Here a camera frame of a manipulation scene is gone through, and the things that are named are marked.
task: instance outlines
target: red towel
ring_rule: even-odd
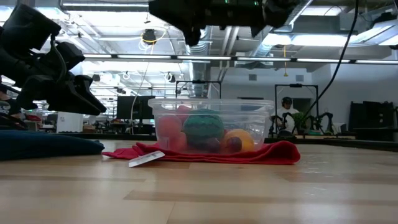
[[[230,164],[271,164],[271,165],[292,165],[300,160],[300,153],[291,142],[280,141],[273,144],[263,145],[256,152],[239,152],[230,155],[221,154],[183,154],[163,150],[158,145],[146,146],[137,143],[136,146],[128,149],[117,149],[114,152],[103,152],[103,155],[117,159],[134,159],[145,154],[162,151],[165,156],[160,161],[174,162],[217,162]]]

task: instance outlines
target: computer monitor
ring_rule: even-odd
[[[58,121],[58,114],[49,114],[47,115],[47,121]]]
[[[117,119],[131,119],[131,106],[135,96],[118,96]],[[154,119],[152,108],[148,106],[148,100],[155,96],[138,96],[132,110],[133,119]]]

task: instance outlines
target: green yarn ball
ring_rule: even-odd
[[[219,112],[200,109],[190,112],[192,115],[184,122],[182,131],[187,135],[189,145],[197,145],[207,139],[221,140],[224,136],[224,124]]]

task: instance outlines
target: orange ball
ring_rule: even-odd
[[[234,129],[225,134],[221,148],[224,153],[254,151],[254,140],[250,133],[243,129]]]

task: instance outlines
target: blue cloth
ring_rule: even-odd
[[[0,161],[101,154],[98,141],[32,131],[0,130]]]

